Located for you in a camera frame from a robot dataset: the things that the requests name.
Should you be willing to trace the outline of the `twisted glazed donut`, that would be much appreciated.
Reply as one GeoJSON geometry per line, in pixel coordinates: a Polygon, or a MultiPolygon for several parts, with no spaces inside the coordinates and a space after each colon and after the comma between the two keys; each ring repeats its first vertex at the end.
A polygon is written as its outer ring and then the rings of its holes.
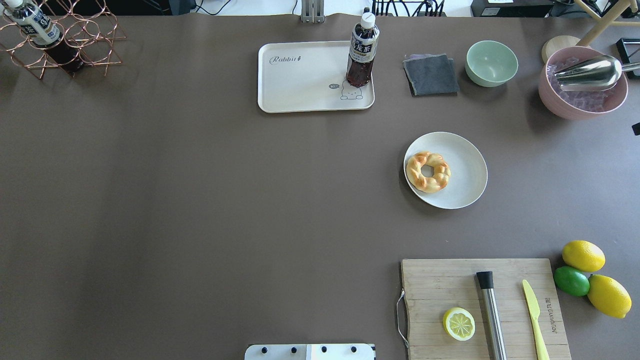
{"type": "Polygon", "coordinates": [[[409,182],[423,193],[437,193],[450,183],[451,169],[443,156],[434,152],[414,153],[406,164],[409,182]]]}

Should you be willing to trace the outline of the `white round plate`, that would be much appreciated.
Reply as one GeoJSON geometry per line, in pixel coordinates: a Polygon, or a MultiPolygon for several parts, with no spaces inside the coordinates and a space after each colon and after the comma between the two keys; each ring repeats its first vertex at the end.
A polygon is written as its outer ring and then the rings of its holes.
{"type": "Polygon", "coordinates": [[[434,207],[458,209],[468,207],[482,196],[489,173],[482,153],[470,141],[445,131],[424,134],[408,146],[404,165],[414,154],[423,151],[442,155],[450,166],[452,177],[441,191],[425,193],[414,187],[405,171],[406,182],[419,199],[434,207]]]}

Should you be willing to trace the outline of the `white rabbit tray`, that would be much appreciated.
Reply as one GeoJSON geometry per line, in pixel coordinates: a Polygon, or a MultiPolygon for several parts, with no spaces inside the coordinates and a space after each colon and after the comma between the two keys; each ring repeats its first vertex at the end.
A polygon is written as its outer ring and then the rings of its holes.
{"type": "Polygon", "coordinates": [[[266,113],[364,110],[374,83],[346,80],[350,41],[268,43],[258,51],[257,104],[266,113]]]}

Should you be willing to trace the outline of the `dark tea bottle on tray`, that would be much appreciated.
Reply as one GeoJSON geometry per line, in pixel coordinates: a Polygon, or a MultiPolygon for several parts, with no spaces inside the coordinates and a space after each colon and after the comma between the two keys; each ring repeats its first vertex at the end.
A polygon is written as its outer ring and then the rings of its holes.
{"type": "Polygon", "coordinates": [[[355,88],[361,88],[371,80],[380,36],[376,19],[371,9],[366,7],[350,34],[349,62],[345,77],[355,88]]]}

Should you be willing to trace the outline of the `bamboo cutting board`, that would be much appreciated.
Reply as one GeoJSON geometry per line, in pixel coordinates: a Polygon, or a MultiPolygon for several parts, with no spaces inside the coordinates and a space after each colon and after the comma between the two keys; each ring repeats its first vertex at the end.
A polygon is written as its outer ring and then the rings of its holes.
{"type": "Polygon", "coordinates": [[[522,281],[537,298],[538,324],[552,360],[571,359],[562,310],[548,259],[404,259],[402,287],[407,311],[410,360],[491,360],[485,306],[476,274],[493,272],[503,342],[509,360],[535,360],[537,349],[522,281]],[[443,326],[446,310],[472,314],[474,336],[457,341],[443,326]]]}

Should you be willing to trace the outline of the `half lemon slice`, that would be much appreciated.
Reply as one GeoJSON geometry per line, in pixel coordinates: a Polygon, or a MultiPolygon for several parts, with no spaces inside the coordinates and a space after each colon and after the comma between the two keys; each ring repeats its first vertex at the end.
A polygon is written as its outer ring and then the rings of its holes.
{"type": "Polygon", "coordinates": [[[468,341],[476,332],[473,315],[461,307],[451,307],[442,318],[444,331],[457,341],[468,341]]]}

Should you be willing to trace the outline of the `mint green bowl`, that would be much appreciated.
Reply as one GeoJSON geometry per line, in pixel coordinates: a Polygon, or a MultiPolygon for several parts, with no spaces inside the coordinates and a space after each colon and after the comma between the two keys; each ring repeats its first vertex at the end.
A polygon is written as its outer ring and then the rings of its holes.
{"type": "Polygon", "coordinates": [[[498,87],[511,80],[518,70],[519,61],[514,51],[498,41],[478,41],[467,50],[465,71],[474,84],[498,87]]]}

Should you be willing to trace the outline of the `steel muddler black tip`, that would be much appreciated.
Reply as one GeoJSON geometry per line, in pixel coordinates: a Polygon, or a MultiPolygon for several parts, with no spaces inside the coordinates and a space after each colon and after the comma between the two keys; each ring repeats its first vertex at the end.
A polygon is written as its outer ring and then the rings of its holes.
{"type": "Polygon", "coordinates": [[[485,307],[489,344],[493,358],[494,360],[507,360],[508,356],[494,288],[493,271],[479,271],[476,273],[476,277],[485,307]]]}

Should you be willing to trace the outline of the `yellow plastic knife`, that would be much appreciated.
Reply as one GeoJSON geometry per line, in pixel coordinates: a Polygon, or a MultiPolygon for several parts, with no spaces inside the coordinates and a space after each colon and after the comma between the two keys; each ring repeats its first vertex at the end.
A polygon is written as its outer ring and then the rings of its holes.
{"type": "Polygon", "coordinates": [[[537,296],[530,283],[523,279],[521,281],[522,289],[525,294],[526,305],[528,308],[528,313],[530,317],[530,322],[532,326],[532,332],[534,335],[534,346],[535,353],[538,360],[550,360],[550,355],[547,351],[546,342],[544,341],[544,337],[542,334],[542,330],[540,328],[540,324],[538,322],[539,316],[541,315],[540,305],[538,303],[537,296]]]}

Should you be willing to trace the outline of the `green lime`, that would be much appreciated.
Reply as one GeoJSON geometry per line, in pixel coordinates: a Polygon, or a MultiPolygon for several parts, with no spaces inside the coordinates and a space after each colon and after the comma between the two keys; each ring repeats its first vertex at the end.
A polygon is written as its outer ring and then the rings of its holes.
{"type": "Polygon", "coordinates": [[[590,291],[590,282],[580,270],[565,265],[555,269],[553,280],[558,289],[570,296],[586,296],[590,291]]]}

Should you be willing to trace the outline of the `yellow lemon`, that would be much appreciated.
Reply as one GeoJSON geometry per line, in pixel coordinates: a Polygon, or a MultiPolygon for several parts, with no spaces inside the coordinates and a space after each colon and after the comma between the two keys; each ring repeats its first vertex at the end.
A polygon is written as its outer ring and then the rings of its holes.
{"type": "Polygon", "coordinates": [[[597,310],[617,319],[627,316],[633,300],[623,285],[610,276],[597,274],[589,277],[589,284],[587,298],[597,310]]]}
{"type": "Polygon", "coordinates": [[[597,272],[606,264],[605,253],[596,244],[586,240],[573,240],[562,248],[565,264],[582,272],[597,272]]]}

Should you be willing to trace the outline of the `steel ice scoop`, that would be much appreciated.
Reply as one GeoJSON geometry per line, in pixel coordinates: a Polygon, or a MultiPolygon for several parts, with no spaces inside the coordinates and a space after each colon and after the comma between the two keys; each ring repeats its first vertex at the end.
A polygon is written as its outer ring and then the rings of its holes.
{"type": "Polygon", "coordinates": [[[613,88],[624,72],[640,68],[640,62],[623,64],[612,55],[597,55],[568,68],[554,77],[563,91],[606,91],[613,88]]]}

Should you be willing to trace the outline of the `tea bottle in rack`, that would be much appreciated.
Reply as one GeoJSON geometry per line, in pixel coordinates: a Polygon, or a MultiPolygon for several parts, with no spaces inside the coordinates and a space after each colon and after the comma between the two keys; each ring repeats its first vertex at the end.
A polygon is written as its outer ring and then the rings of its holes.
{"type": "Polygon", "coordinates": [[[42,50],[53,63],[67,73],[77,73],[85,62],[80,50],[71,47],[57,23],[54,23],[32,0],[2,0],[5,16],[16,23],[35,48],[42,50]]]}

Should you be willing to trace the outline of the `wooden cup tree stand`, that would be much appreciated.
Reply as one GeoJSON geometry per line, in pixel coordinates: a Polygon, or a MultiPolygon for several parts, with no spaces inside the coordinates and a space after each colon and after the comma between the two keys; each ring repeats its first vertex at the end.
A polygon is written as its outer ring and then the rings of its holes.
{"type": "Polygon", "coordinates": [[[559,50],[573,46],[589,47],[609,27],[638,27],[639,25],[638,22],[630,20],[617,21],[626,9],[631,9],[632,12],[639,11],[637,0],[618,0],[604,15],[599,15],[596,11],[590,9],[583,0],[575,0],[574,3],[594,19],[595,25],[582,38],[560,35],[549,39],[541,49],[541,57],[544,63],[559,50]]]}

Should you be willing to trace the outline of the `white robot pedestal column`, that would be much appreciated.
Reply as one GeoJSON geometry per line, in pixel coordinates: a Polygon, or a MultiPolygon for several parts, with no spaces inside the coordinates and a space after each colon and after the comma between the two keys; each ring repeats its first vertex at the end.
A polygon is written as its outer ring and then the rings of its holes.
{"type": "Polygon", "coordinates": [[[375,360],[374,344],[363,342],[252,344],[245,360],[375,360]]]}

